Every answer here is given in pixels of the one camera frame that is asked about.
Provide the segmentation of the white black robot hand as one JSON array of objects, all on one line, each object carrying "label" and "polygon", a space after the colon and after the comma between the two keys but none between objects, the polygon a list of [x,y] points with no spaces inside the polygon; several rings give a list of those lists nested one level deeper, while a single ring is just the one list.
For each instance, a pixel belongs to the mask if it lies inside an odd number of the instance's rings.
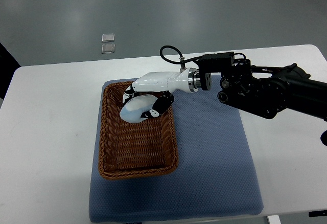
[{"label": "white black robot hand", "polygon": [[147,119],[160,117],[174,102],[172,93],[181,90],[186,93],[198,91],[197,70],[187,68],[182,72],[150,72],[133,81],[124,91],[123,106],[132,98],[154,95],[157,100],[151,110],[142,114]]}]

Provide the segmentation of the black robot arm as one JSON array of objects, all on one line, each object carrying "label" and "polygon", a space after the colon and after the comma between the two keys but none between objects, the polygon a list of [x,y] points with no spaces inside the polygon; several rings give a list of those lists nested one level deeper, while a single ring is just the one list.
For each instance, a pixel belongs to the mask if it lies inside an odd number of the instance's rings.
[{"label": "black robot arm", "polygon": [[205,54],[194,59],[197,87],[212,86],[211,74],[220,73],[218,100],[265,119],[291,109],[326,120],[326,83],[310,78],[296,63],[285,67],[252,65],[243,53]]}]

